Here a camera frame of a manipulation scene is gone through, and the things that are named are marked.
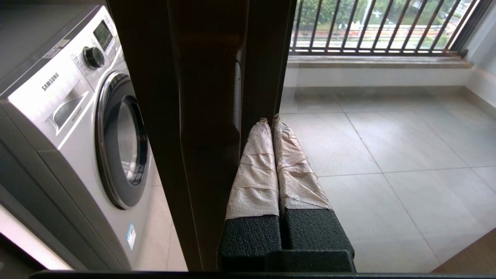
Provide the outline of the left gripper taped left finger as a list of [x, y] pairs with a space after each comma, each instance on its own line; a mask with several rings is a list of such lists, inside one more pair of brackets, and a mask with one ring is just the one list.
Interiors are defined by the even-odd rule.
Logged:
[[250, 129], [226, 208], [220, 252], [282, 248], [279, 186], [271, 129], [265, 118]]

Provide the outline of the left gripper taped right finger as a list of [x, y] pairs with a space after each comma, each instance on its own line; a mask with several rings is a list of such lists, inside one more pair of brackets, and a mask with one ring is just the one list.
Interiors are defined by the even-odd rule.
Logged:
[[274, 116], [273, 143], [279, 183], [283, 248], [354, 253], [294, 131]]

